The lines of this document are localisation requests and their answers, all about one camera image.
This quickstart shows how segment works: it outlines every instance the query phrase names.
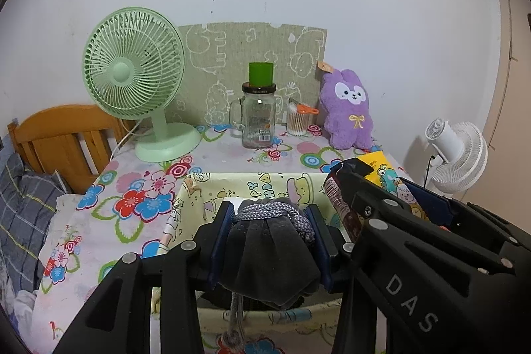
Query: gray rope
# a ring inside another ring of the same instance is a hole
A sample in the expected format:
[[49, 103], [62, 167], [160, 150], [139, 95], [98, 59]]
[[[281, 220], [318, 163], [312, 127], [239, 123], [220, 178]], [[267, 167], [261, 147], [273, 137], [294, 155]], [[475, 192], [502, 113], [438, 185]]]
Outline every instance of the gray rope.
[[[288, 216], [297, 233], [307, 245], [315, 240], [315, 232], [309, 220], [298, 209], [282, 201], [269, 203], [254, 203], [238, 210], [233, 216], [233, 223], [239, 221], [253, 221], [257, 219], [271, 219]], [[245, 331], [243, 329], [243, 295], [233, 292], [230, 302], [229, 328], [221, 335], [223, 344], [235, 352], [245, 347]]]
[[233, 222], [278, 218], [279, 216], [289, 217], [299, 236], [307, 245], [311, 245], [314, 242], [315, 232], [309, 220], [298, 209], [282, 201], [250, 204], [240, 209], [238, 215], [234, 215]]

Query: stuffed animal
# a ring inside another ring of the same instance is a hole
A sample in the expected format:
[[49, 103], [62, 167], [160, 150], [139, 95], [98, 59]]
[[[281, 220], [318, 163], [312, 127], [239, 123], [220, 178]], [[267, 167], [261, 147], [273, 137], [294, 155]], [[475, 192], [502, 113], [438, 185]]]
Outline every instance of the stuffed animal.
[[368, 95], [359, 77], [352, 70], [339, 71], [325, 62], [318, 62], [325, 71], [319, 100], [328, 112], [325, 129], [330, 132], [330, 144], [339, 150], [354, 146], [372, 146], [373, 123], [368, 113]]

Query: green cap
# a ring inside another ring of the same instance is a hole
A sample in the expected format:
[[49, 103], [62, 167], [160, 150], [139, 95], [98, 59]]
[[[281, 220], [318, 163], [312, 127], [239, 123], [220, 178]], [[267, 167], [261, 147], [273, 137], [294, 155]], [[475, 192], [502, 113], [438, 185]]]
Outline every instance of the green cap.
[[273, 84], [273, 64], [271, 62], [249, 62], [249, 84], [255, 87]]

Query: yellow ribbon bow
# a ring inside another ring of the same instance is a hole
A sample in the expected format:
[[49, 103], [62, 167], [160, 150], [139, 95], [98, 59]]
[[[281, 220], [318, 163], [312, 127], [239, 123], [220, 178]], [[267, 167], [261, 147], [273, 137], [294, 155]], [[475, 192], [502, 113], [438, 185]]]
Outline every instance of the yellow ribbon bow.
[[348, 117], [349, 120], [354, 121], [354, 128], [363, 128], [362, 122], [365, 121], [365, 116], [356, 116], [355, 114]]

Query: wooden chair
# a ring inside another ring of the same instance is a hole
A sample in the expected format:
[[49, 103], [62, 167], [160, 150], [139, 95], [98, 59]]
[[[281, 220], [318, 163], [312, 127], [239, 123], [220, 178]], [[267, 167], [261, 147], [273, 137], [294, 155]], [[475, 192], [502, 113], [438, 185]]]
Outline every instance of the wooden chair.
[[7, 129], [13, 147], [35, 172], [52, 174], [58, 170], [75, 193], [85, 193], [98, 177], [89, 167], [78, 134], [100, 174], [111, 157], [104, 131], [112, 130], [117, 143], [127, 133], [119, 119], [97, 106], [82, 105], [47, 108], [20, 125], [10, 123]]

